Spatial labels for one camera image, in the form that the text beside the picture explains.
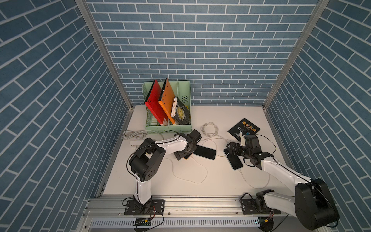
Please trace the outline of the phone with orange case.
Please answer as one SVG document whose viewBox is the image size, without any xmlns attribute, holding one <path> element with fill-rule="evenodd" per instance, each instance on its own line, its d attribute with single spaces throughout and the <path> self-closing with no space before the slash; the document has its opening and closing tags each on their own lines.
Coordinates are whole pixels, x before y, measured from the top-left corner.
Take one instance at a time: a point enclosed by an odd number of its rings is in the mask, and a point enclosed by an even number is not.
<svg viewBox="0 0 371 232">
<path fill-rule="evenodd" d="M 184 156 L 184 159 L 186 159 L 186 160 L 189 159 L 191 157 L 191 155 L 192 155 L 192 153 L 189 154 L 189 155 Z"/>
</svg>

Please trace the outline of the phone with mint case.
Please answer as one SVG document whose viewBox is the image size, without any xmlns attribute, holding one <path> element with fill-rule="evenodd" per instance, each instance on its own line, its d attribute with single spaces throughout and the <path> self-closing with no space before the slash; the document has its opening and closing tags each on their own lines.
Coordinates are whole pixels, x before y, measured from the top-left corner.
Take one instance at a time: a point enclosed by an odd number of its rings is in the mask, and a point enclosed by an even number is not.
<svg viewBox="0 0 371 232">
<path fill-rule="evenodd" d="M 196 150 L 193 154 L 209 160 L 214 160 L 216 158 L 216 150 L 199 145 L 196 145 Z"/>
</svg>

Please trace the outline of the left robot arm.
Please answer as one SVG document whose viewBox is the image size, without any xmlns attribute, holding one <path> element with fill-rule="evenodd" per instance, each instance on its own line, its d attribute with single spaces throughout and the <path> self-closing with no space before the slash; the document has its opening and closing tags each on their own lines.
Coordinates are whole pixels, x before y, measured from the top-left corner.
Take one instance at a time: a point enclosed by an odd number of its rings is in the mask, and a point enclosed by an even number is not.
<svg viewBox="0 0 371 232">
<path fill-rule="evenodd" d="M 197 149 L 201 138 L 201 134 L 193 130 L 189 134 L 176 133 L 174 138 L 161 141 L 145 139 L 128 160 L 129 173 L 136 178 L 135 202 L 144 206 L 152 200 L 151 179 L 166 155 L 174 154 L 177 160 L 181 160 Z"/>
</svg>

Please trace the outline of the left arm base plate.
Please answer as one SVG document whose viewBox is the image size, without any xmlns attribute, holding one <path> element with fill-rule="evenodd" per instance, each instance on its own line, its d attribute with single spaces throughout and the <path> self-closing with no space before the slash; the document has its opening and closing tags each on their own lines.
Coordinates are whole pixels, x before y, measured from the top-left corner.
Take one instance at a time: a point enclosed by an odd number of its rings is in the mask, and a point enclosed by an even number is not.
<svg viewBox="0 0 371 232">
<path fill-rule="evenodd" d="M 163 215 L 165 208 L 165 200 L 149 200 L 142 205 L 136 199 L 128 199 L 123 203 L 125 207 L 124 215 L 126 216 L 141 216 L 141 215 Z"/>
</svg>

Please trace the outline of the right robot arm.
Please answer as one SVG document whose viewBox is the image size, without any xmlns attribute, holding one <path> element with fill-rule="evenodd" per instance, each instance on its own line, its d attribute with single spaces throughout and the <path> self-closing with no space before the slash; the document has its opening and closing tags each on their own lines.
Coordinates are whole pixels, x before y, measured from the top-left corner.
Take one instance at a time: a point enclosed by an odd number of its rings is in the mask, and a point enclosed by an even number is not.
<svg viewBox="0 0 371 232">
<path fill-rule="evenodd" d="M 244 214 L 269 215 L 261 227 L 274 229 L 273 215 L 277 212 L 296 217 L 310 231 L 337 227 L 340 215 L 325 181 L 299 174 L 276 160 L 273 154 L 263 152 L 257 135 L 241 135 L 240 142 L 230 142 L 225 151 L 227 155 L 248 159 L 253 167 L 275 177 L 292 192 L 287 196 L 266 189 L 249 200 L 240 198 Z"/>
</svg>

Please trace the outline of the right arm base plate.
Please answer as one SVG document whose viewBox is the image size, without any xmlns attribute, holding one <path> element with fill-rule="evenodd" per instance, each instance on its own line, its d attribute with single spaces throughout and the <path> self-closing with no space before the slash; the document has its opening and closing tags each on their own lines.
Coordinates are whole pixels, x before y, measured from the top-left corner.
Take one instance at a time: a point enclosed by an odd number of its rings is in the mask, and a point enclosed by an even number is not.
<svg viewBox="0 0 371 232">
<path fill-rule="evenodd" d="M 281 215 L 282 212 L 277 209 L 270 209 L 258 206 L 255 198 L 243 198 L 240 202 L 244 215 Z"/>
</svg>

